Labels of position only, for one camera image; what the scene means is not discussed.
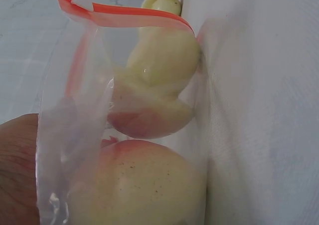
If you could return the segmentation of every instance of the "white surface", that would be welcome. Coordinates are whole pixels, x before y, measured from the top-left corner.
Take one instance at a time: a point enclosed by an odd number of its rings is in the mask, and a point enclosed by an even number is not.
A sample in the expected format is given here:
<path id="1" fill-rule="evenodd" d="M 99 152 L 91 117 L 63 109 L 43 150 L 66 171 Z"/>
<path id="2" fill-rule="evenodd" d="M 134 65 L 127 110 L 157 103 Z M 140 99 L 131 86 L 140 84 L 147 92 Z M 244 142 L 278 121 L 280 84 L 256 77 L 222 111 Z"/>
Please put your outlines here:
<path id="1" fill-rule="evenodd" d="M 93 1 L 136 7 L 143 2 Z M 67 23 L 57 0 L 0 0 L 0 123 L 39 111 L 48 61 Z"/>
<path id="2" fill-rule="evenodd" d="M 183 2 L 209 74 L 207 224 L 319 224 L 319 0 Z"/>

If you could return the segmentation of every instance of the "white fabric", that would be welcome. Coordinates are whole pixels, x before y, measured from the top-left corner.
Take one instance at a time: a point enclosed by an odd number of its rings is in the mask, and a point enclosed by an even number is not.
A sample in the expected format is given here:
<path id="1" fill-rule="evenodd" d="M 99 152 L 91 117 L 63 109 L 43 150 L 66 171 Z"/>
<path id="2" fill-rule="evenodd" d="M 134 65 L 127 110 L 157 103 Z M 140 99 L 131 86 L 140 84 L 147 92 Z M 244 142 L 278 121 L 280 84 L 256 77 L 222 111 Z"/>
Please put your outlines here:
<path id="1" fill-rule="evenodd" d="M 319 224 L 319 0 L 184 0 L 183 16 L 209 75 L 206 224 Z"/>

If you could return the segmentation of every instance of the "pale yellow apple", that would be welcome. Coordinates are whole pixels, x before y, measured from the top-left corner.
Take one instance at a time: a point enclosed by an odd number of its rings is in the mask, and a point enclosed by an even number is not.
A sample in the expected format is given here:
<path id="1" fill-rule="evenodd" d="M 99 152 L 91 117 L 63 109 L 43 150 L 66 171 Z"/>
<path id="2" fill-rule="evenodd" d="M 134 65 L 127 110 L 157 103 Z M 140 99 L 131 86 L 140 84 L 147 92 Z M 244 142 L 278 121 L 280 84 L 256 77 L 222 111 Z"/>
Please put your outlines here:
<path id="1" fill-rule="evenodd" d="M 177 132 L 193 118 L 193 110 L 174 88 L 149 87 L 125 68 L 114 69 L 114 91 L 108 122 L 132 138 L 153 139 Z"/>
<path id="2" fill-rule="evenodd" d="M 152 9 L 162 10 L 180 15 L 181 3 L 179 2 L 179 0 L 156 0 L 152 4 Z"/>
<path id="3" fill-rule="evenodd" d="M 91 178 L 79 168 L 73 179 L 72 224 L 178 224 L 195 212 L 206 189 L 202 174 L 182 156 L 141 140 L 103 148 Z"/>
<path id="4" fill-rule="evenodd" d="M 153 27 L 140 37 L 127 68 L 150 87 L 171 87 L 178 95 L 194 75 L 200 59 L 196 37 L 185 30 Z"/>

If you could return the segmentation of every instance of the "zipper bag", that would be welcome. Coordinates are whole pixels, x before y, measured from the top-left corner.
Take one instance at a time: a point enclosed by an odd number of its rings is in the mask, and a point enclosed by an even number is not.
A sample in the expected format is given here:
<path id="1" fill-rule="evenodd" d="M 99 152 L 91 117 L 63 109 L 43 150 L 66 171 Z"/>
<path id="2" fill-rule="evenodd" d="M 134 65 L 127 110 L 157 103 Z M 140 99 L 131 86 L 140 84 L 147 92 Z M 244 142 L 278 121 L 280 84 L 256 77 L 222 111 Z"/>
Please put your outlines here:
<path id="1" fill-rule="evenodd" d="M 196 143 L 200 47 L 158 10 L 58 0 L 70 18 L 50 61 L 36 153 L 42 225 L 203 223 Z M 192 150 L 167 144 L 188 133 Z"/>

